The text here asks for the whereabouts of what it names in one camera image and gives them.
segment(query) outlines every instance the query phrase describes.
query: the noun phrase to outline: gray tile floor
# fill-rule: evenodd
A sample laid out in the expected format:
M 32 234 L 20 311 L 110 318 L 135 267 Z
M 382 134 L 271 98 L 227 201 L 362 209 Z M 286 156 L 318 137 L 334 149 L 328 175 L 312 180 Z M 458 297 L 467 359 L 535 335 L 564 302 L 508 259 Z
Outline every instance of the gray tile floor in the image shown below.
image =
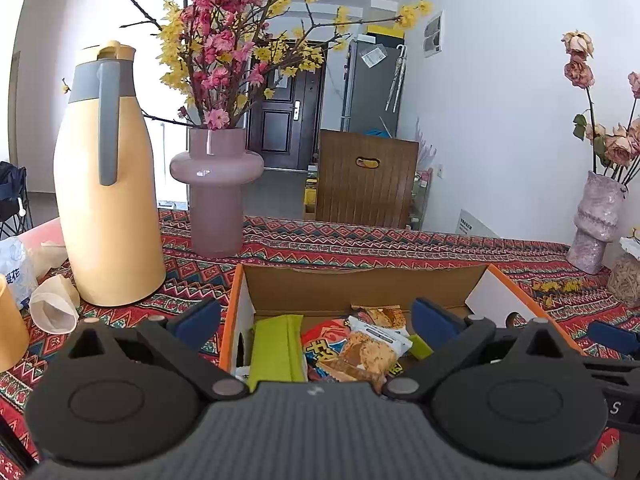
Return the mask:
M 262 176 L 244 186 L 244 214 L 272 218 L 302 219 L 306 173 L 265 170 Z M 29 193 L 33 225 L 44 224 L 58 216 L 53 193 Z

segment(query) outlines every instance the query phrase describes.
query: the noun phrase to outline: refrigerator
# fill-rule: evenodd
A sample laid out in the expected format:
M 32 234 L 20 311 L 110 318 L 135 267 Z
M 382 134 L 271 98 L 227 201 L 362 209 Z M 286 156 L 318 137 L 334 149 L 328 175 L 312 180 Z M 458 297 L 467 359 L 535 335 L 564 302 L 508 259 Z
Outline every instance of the refrigerator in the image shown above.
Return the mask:
M 372 43 L 357 40 L 351 41 L 349 46 L 340 129 L 344 132 L 361 134 L 369 130 L 388 129 L 391 136 L 395 137 L 402 98 L 401 94 L 394 113 L 398 83 L 396 83 L 388 111 L 385 111 L 385 106 L 394 80 L 400 50 L 385 47 L 385 59 L 370 68 L 362 56 L 373 46 Z

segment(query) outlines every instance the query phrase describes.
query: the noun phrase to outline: wooden chair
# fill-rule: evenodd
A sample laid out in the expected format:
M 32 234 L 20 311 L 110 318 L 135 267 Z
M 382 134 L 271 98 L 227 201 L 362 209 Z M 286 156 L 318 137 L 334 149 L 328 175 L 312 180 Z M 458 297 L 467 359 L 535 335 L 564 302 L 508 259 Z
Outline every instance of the wooden chair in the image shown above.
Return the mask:
M 417 142 L 321 130 L 316 219 L 405 228 L 417 157 Z

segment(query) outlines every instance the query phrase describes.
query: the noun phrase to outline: patterned tablecloth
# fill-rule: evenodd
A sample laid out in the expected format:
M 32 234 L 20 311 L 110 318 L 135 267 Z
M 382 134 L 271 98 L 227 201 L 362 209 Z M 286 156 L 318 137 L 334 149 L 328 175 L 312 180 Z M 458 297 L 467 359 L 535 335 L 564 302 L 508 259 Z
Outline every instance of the patterned tablecloth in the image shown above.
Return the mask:
M 603 269 L 596 276 L 584 274 L 567 262 L 564 255 L 568 248 L 562 244 L 247 217 L 240 255 L 213 261 L 191 252 L 188 213 L 160 210 L 160 219 L 167 270 L 162 287 L 125 308 L 97 308 L 83 303 L 81 317 L 97 316 L 112 326 L 129 327 L 151 314 L 179 314 L 204 298 L 216 298 L 226 306 L 238 262 L 361 269 L 447 268 L 486 262 L 495 264 L 534 298 L 589 354 L 619 357 L 587 339 L 586 329 L 593 319 L 640 330 L 640 318 L 607 292 L 609 270 Z M 68 262 L 52 274 L 72 276 Z M 35 456 L 22 411 L 65 336 L 43 333 L 28 313 L 24 320 L 31 343 L 23 361 L 0 374 L 0 413 Z M 203 356 L 213 362 L 217 362 L 223 323 L 203 348 Z M 596 454 L 616 440 L 617 432 L 607 430 Z M 20 476 L 18 468 L 1 454 L 0 476 Z

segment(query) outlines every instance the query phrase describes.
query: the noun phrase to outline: textured pink vase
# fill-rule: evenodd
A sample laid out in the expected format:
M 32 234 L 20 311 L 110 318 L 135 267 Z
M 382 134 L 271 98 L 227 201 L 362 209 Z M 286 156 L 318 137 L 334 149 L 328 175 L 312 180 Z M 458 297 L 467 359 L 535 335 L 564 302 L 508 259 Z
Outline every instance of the textured pink vase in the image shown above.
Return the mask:
M 616 238 L 618 215 L 626 187 L 609 178 L 589 172 L 574 223 L 578 228 L 566 259 L 588 274 L 602 268 L 607 243 Z
M 242 184 L 260 177 L 264 161 L 245 149 L 246 131 L 189 130 L 188 152 L 172 158 L 175 180 L 190 185 L 191 248 L 207 258 L 242 247 Z

